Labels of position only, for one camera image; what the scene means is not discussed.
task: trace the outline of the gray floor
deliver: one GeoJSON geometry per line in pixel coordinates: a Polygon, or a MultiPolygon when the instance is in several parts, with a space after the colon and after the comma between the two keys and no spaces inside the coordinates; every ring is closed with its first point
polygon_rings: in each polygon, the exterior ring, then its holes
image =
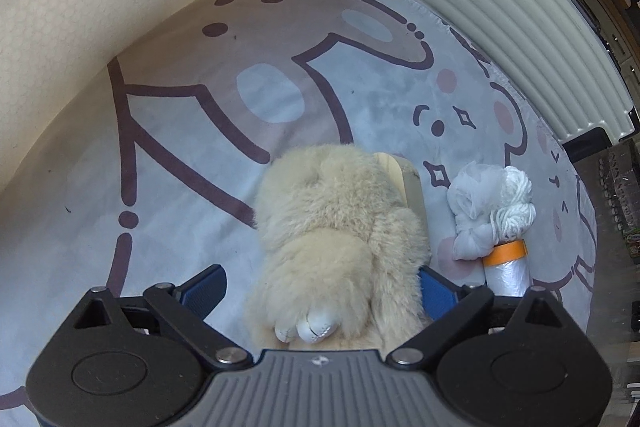
{"type": "Polygon", "coordinates": [[[636,266],[626,251],[622,234],[610,214],[600,185],[599,156],[592,156],[576,165],[596,210],[598,249],[587,334],[609,364],[614,379],[614,394],[601,427],[623,427],[631,410],[626,384],[633,368],[626,363],[628,346],[635,340],[630,322],[631,302],[640,299],[636,266]]]}

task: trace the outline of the tablecloth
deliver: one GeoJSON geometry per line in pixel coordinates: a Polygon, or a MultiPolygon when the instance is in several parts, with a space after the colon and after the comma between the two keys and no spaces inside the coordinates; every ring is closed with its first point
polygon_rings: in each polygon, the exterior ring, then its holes
{"type": "Polygon", "coordinates": [[[450,180],[472,160],[523,169],[538,211],[532,276],[586,327],[596,224],[584,185],[465,36],[412,0],[198,0],[114,57],[0,195],[0,425],[36,425],[28,368],[94,285],[138,295],[222,264],[228,291],[207,322],[254,348],[241,310],[262,262],[256,187],[283,151],[322,142],[418,167],[432,266],[456,283],[483,275],[452,259],[450,180]]]}

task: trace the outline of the drawer handle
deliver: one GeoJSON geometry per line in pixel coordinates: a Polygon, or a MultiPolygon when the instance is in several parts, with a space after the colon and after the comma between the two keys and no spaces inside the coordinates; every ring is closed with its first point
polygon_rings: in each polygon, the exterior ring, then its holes
{"type": "Polygon", "coordinates": [[[618,48],[620,49],[620,53],[622,53],[623,55],[626,55],[625,51],[622,49],[622,46],[620,45],[620,42],[618,42],[618,38],[614,35],[611,34],[613,36],[613,40],[615,41],[615,43],[618,45],[618,48]]]}

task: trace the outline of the orange band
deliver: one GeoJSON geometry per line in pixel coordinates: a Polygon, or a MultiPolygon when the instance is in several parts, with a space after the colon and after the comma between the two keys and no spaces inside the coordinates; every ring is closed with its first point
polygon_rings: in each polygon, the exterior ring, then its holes
{"type": "Polygon", "coordinates": [[[492,253],[482,259],[482,264],[485,266],[496,266],[497,264],[521,259],[526,256],[526,254],[527,245],[524,244],[522,239],[519,239],[495,247],[492,253]]]}

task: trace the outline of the fluffy beige plush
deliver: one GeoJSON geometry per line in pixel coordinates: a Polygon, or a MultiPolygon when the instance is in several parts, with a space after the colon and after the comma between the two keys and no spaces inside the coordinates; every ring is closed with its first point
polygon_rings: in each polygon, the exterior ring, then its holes
{"type": "Polygon", "coordinates": [[[350,145],[291,150],[264,176],[255,224],[265,260],[245,319],[256,347],[385,356],[427,325],[425,232],[372,155],[350,145]]]}

